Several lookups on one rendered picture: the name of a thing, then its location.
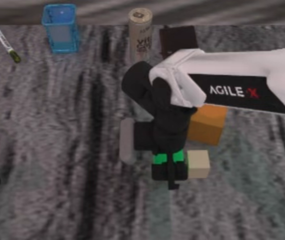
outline orange block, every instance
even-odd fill
[[[227,115],[227,107],[204,105],[191,116],[188,139],[209,145],[218,145]]]

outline blue object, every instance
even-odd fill
[[[52,53],[78,52],[79,33],[76,24],[76,5],[46,5],[43,8],[41,24],[46,28]]]

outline marker pen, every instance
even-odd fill
[[[3,45],[3,47],[7,50],[8,54],[11,56],[13,61],[17,64],[20,63],[21,58],[19,57],[17,52],[13,49],[13,47],[10,45],[10,43],[7,41],[1,30],[0,30],[0,42]]]

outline cylindrical can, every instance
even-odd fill
[[[148,62],[151,57],[153,13],[147,8],[135,8],[128,17],[130,60],[132,64]]]

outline tan cube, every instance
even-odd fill
[[[208,177],[211,165],[207,150],[187,151],[188,179],[205,179]]]
[[[216,146],[222,135],[228,109],[224,106],[204,105],[191,116],[188,139]]]

